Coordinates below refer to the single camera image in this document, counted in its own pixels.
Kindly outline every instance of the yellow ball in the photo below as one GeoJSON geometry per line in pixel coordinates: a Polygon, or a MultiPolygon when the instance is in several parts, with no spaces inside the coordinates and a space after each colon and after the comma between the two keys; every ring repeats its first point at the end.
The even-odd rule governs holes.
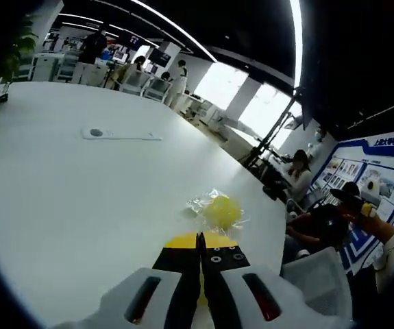
{"type": "Polygon", "coordinates": [[[203,216],[211,226],[226,230],[241,218],[241,207],[236,201],[220,195],[206,206],[203,216]]]}

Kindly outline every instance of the black shirt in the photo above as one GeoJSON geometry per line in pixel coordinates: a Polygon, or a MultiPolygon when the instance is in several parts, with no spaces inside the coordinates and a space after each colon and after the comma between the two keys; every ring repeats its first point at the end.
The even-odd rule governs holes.
{"type": "Polygon", "coordinates": [[[94,64],[96,57],[99,57],[105,47],[107,47],[107,38],[100,33],[89,35],[84,40],[84,51],[78,58],[78,62],[94,64]]]}
{"type": "Polygon", "coordinates": [[[306,248],[316,252],[327,247],[341,245],[347,235],[349,224],[337,207],[326,204],[312,209],[310,214],[311,216],[308,219],[292,224],[295,231],[320,239],[318,245],[311,246],[311,248],[306,246],[306,248]]]}

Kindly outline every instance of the plastic bag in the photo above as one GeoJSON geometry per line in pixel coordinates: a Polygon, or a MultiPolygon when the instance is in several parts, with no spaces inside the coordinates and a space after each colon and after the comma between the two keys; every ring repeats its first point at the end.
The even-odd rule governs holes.
{"type": "Polygon", "coordinates": [[[202,225],[202,230],[226,236],[232,236],[235,230],[242,230],[243,224],[250,220],[245,217],[239,202],[215,188],[188,200],[187,205],[198,215],[196,221],[202,225]]]}

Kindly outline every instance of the white tabletop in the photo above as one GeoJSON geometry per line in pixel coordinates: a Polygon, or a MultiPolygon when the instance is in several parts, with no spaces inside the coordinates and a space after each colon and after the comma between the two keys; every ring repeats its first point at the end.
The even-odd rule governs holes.
{"type": "Polygon", "coordinates": [[[15,83],[0,106],[0,272],[44,325],[82,319],[166,241],[197,228],[186,201],[211,188],[251,219],[237,235],[250,263],[278,272],[283,205],[178,114],[102,88],[15,83]],[[89,126],[163,141],[88,141],[89,126]]]}

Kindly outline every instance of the black ceiling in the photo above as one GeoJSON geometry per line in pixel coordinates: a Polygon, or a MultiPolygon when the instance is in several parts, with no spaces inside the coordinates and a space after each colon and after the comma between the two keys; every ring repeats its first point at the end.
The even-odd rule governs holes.
{"type": "MultiPolygon", "coordinates": [[[[294,78],[295,38],[289,0],[144,2],[201,44],[246,56],[294,78]]],[[[64,0],[64,4],[64,13],[105,21],[144,38],[170,40],[171,36],[195,56],[210,60],[181,32],[130,0],[64,0]]],[[[394,105],[394,0],[300,0],[300,6],[304,42],[300,101],[304,108],[338,139],[393,131],[394,123],[383,118],[394,110],[348,128],[394,105]]],[[[85,23],[69,17],[64,21],[85,23]]],[[[248,71],[252,78],[292,92],[289,84],[253,65],[246,67],[241,60],[211,53],[248,71]]]]}

